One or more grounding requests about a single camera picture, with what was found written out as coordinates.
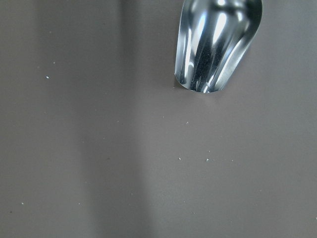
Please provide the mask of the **silver metal scoop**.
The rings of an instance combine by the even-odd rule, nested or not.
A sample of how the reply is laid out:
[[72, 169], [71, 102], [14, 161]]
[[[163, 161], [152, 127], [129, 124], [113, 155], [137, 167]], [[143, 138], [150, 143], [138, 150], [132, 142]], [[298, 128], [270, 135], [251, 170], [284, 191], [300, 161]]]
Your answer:
[[224, 89], [261, 23], [260, 0], [186, 0], [180, 16], [175, 70], [184, 88]]

